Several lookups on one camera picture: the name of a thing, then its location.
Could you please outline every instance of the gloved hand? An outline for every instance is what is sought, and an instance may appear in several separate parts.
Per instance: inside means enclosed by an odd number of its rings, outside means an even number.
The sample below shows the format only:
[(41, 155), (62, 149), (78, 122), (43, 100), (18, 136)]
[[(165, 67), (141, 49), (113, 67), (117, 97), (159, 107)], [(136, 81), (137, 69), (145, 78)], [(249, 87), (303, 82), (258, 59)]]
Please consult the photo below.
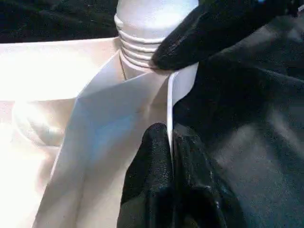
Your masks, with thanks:
[(152, 57), (155, 66), (177, 70), (206, 59), (236, 44), (276, 16), (296, 16), (303, 0), (200, 2), (161, 43)]
[(172, 164), (166, 126), (147, 129), (125, 176), (117, 227), (244, 226), (237, 198), (211, 166), (196, 133), (175, 127)]

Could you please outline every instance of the dark background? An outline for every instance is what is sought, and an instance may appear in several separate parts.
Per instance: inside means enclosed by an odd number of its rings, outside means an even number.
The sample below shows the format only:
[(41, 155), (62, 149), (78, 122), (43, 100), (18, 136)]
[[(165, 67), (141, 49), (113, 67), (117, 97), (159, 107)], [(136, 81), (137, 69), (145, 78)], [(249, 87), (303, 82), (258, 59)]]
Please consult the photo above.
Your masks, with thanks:
[(117, 35), (117, 0), (0, 0), (0, 43)]

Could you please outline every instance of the black cloth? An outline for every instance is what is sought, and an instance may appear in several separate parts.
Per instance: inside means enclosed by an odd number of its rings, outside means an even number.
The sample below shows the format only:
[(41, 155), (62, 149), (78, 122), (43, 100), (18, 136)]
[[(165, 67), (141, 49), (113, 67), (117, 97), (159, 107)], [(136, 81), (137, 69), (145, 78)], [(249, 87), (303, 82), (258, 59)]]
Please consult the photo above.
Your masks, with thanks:
[(0, 0), (0, 43), (117, 36), (117, 0)]
[(304, 227), (304, 81), (222, 58), (198, 75), (175, 125), (198, 133), (248, 227)]

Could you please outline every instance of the black fabric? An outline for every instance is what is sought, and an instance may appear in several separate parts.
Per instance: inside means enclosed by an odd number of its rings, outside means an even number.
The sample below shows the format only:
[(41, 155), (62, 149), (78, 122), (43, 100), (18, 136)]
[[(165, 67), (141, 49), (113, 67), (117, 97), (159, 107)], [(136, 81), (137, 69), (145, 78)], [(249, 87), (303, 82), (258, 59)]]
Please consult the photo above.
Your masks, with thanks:
[(117, 36), (117, 0), (0, 0), (0, 43)]
[(218, 54), (235, 62), (304, 79), (304, 12), (276, 18), (250, 37)]
[(248, 227), (304, 227), (304, 82), (223, 57), (174, 106), (235, 193)]

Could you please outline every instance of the black glove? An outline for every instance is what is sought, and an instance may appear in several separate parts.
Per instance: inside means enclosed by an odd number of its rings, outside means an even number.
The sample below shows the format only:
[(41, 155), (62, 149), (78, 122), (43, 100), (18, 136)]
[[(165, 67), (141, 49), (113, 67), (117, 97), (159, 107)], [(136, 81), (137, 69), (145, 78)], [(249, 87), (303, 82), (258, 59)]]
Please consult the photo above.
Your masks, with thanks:
[(247, 37), (276, 16), (297, 15), (303, 0), (202, 0), (152, 57), (160, 69), (177, 70)]
[(244, 227), (238, 201), (216, 174), (200, 138), (174, 130), (174, 178), (166, 126), (152, 125), (125, 177), (118, 228)]

